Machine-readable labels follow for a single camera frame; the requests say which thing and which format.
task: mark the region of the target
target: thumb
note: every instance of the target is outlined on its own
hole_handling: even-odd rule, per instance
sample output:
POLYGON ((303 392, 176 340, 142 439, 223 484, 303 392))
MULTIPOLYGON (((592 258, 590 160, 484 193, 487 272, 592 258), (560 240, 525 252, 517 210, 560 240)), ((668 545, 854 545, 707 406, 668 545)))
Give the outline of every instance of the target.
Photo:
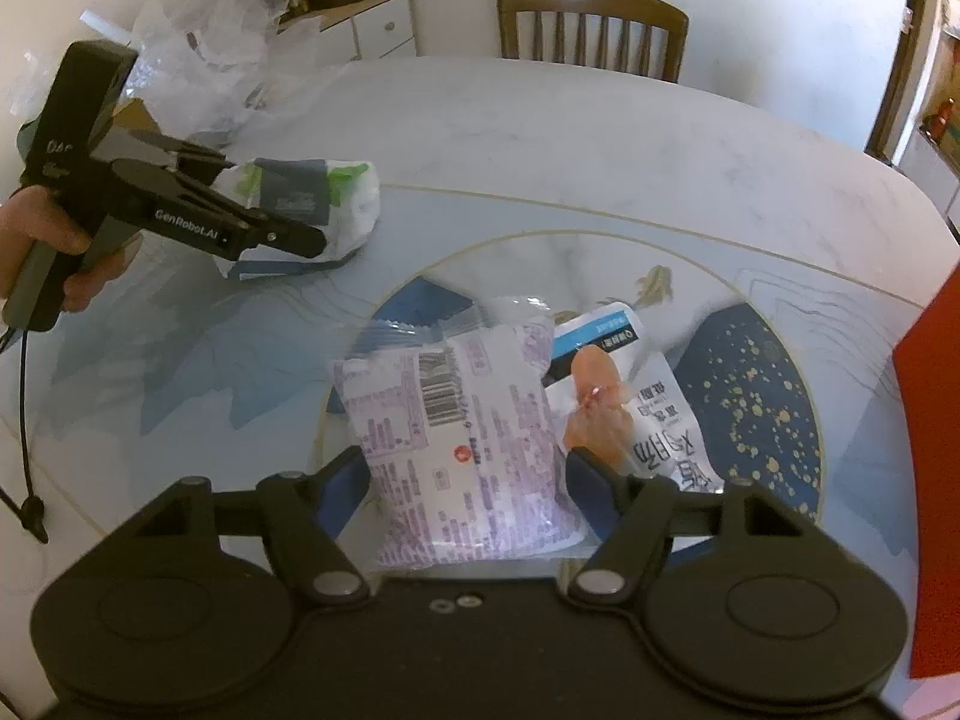
POLYGON ((90 246, 88 234, 42 186, 22 189, 0 207, 0 233, 42 241, 64 254, 83 254, 90 246))

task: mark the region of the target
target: white food pouch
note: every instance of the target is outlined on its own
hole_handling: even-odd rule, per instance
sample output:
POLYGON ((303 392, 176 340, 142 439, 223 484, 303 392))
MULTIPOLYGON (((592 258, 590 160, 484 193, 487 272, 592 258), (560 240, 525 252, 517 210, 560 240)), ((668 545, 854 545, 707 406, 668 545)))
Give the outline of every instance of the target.
POLYGON ((630 306, 611 303, 560 324, 552 357, 544 381, 563 453, 582 446, 620 473, 723 491, 696 416, 630 306))
POLYGON ((385 567, 554 552, 587 526, 558 484, 541 377, 549 319, 336 362, 334 385, 390 528, 385 567))

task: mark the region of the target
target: chair backrest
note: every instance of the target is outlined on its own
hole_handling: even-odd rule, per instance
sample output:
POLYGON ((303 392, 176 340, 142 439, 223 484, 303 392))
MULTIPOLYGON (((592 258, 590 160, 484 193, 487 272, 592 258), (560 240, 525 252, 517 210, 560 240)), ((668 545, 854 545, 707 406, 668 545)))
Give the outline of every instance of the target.
POLYGON ((686 42, 686 30, 690 19, 682 10, 663 0, 497 0, 496 9, 500 20, 500 52, 506 59, 520 58, 520 30, 517 14, 534 14, 533 52, 534 60, 544 60, 544 18, 542 14, 554 12, 554 62, 566 61, 565 14, 578 14, 576 45, 573 61, 578 65, 587 64, 587 16, 600 17, 599 38, 595 50, 593 66, 601 69, 630 73, 632 57, 630 51, 631 24, 640 28, 640 47, 637 50, 635 71, 639 76, 649 76, 651 71, 651 46, 653 30, 666 32, 664 63, 660 78, 676 83, 680 76, 680 62, 683 61, 683 44, 686 42), (620 33, 616 44, 613 66, 608 67, 611 52, 610 20, 620 20, 620 33))

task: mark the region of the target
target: silver bolt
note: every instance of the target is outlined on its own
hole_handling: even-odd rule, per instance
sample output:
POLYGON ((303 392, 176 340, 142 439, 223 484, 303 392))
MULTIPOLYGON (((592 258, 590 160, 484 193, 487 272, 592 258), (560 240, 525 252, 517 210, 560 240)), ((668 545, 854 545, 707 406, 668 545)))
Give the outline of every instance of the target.
POLYGON ((577 574, 577 586, 590 595, 613 595, 620 592, 627 581, 616 571, 594 568, 577 574))
POLYGON ((460 608, 477 608, 483 605, 483 599, 479 595, 467 593, 457 598, 457 605, 460 608))
POLYGON ((325 571, 313 581, 313 589, 320 595, 352 595, 360 589, 362 581, 349 571, 325 571))
POLYGON ((457 605, 445 598, 434 598, 430 602, 430 611, 435 611, 438 614, 453 614, 456 610, 457 605))

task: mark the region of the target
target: marble tabletop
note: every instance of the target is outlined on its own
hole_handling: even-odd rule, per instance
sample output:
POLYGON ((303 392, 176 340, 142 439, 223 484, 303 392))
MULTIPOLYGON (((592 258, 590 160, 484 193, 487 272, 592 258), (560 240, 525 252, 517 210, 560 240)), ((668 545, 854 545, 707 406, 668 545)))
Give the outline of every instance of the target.
MULTIPOLYGON (((768 485, 912 608, 913 477, 890 354, 958 248, 894 170, 659 81, 439 57, 321 79, 299 117, 245 129, 233 156, 253 153, 373 160, 382 218, 342 269, 245 282, 148 239, 88 312, 30 336, 51 543, 0 527, 0 689, 26 712, 51 701, 27 628, 47 581, 181 476, 248 488, 328 460, 349 440, 329 362, 370 317, 503 293, 558 314, 637 306, 718 472, 768 485), (670 289, 650 302, 652 272, 670 289)), ((0 484, 13 490, 16 364, 0 357, 0 484)), ((906 667, 904 654, 892 706, 956 714, 960 679, 920 683, 906 667)))

